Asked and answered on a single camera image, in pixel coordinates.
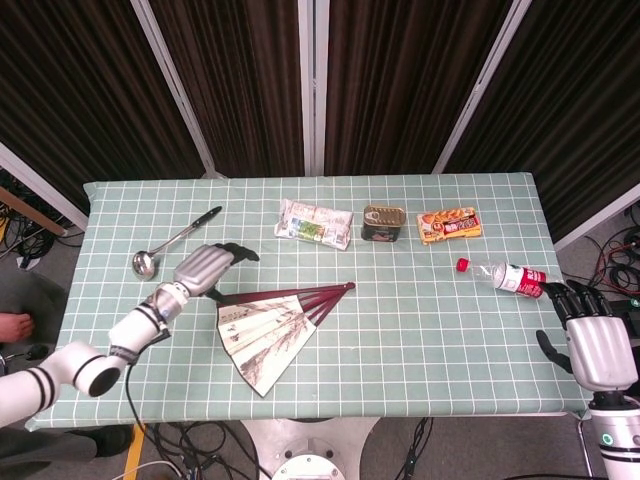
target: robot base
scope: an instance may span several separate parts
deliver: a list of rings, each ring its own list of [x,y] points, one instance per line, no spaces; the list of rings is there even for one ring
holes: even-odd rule
[[[273,480],[359,480],[360,457],[379,418],[243,420]]]

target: curtain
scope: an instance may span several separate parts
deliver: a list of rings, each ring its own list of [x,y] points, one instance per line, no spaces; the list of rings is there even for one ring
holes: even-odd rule
[[[325,173],[430,173],[510,4],[332,1]]]
[[[530,171],[554,240],[640,182],[640,3],[532,3],[447,172]]]
[[[0,140],[85,212],[83,183],[204,167],[128,0],[3,0]]]
[[[152,0],[216,170],[304,175],[295,0]]]

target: tin can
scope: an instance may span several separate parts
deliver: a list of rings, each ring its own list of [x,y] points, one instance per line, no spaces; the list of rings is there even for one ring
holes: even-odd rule
[[[406,221],[407,215],[399,207],[368,205],[364,209],[362,239],[374,242],[395,242]]]

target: white robotic arm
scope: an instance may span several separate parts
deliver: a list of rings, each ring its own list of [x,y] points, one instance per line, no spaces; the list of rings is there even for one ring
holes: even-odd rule
[[[589,411],[610,480],[640,479],[640,406],[624,396],[638,373],[622,319],[614,317],[600,292],[574,281],[542,284],[565,330],[569,357],[538,330],[547,358],[594,392]]]
[[[176,268],[172,284],[160,285],[111,329],[107,355],[73,342],[37,367],[0,377],[0,428],[51,407],[62,384],[92,397],[109,391],[142,350],[169,336],[168,324],[189,298],[211,291],[229,267],[243,259],[257,261],[258,256],[236,244],[203,245]]]

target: table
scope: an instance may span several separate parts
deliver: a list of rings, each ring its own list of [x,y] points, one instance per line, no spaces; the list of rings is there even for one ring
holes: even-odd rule
[[[459,256],[490,255],[560,275],[529,173],[93,183],[91,215],[59,345],[84,340],[106,351],[109,329],[203,243],[256,250],[222,279],[223,293],[354,281],[350,291],[263,399],[222,348],[211,300],[190,301],[170,340],[143,355],[133,400],[147,422],[347,416],[583,412],[589,393],[540,351],[536,329],[564,337],[551,302],[496,291],[455,272]],[[355,213],[347,251],[277,239],[280,200]],[[364,207],[400,206],[394,244],[360,239]],[[133,252],[159,245],[198,215],[222,213],[162,259],[154,282],[130,268]],[[424,246],[417,214],[475,206],[479,238]],[[120,381],[91,399],[65,386],[30,428],[133,423]]]

